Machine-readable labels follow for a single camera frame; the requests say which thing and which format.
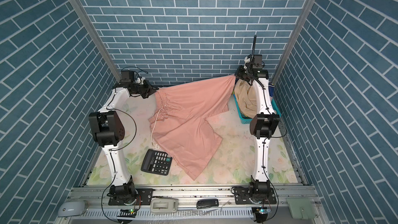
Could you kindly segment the pink shorts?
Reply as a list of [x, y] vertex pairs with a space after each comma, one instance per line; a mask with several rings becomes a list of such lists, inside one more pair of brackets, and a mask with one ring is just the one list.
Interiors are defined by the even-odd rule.
[[227, 112], [235, 76], [159, 89], [149, 119], [152, 139], [195, 180], [219, 148], [222, 138], [208, 118]]

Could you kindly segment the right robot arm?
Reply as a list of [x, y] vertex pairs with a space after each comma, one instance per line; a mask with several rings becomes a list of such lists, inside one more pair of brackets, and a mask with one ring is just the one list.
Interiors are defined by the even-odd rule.
[[251, 175], [248, 194], [254, 203], [264, 202], [272, 195], [271, 180], [268, 174], [268, 150], [280, 116], [272, 107], [269, 95], [268, 72], [264, 69], [239, 66], [235, 76], [248, 83], [256, 93], [257, 113], [252, 118], [249, 130], [255, 138], [255, 169]]

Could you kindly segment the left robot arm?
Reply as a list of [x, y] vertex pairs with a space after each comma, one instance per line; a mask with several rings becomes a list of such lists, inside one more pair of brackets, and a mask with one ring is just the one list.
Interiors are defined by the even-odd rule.
[[151, 85], [146, 79], [140, 83], [123, 79], [114, 85], [106, 103], [98, 111], [89, 114], [93, 139], [105, 153], [111, 172], [112, 182], [107, 195], [117, 201], [123, 200], [125, 204], [132, 204], [138, 193], [127, 170], [123, 153], [126, 148], [123, 144], [125, 128], [118, 114], [123, 113], [132, 118], [121, 109], [125, 102], [131, 97], [146, 99], [158, 90], [159, 87]]

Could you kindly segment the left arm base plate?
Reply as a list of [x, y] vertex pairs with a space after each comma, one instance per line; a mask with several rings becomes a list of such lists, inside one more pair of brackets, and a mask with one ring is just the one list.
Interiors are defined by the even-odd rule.
[[153, 195], [152, 188], [139, 188], [136, 189], [132, 194], [127, 195], [115, 195], [112, 196], [108, 193], [107, 196], [110, 197], [108, 204], [117, 206], [128, 206], [128, 205], [150, 205]]

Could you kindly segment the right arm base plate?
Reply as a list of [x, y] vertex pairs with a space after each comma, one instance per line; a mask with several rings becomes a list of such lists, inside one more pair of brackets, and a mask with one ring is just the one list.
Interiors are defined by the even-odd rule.
[[234, 196], [235, 204], [247, 205], [247, 204], [276, 204], [277, 199], [274, 193], [274, 189], [271, 188], [267, 194], [250, 194], [249, 188], [235, 186], [230, 189]]

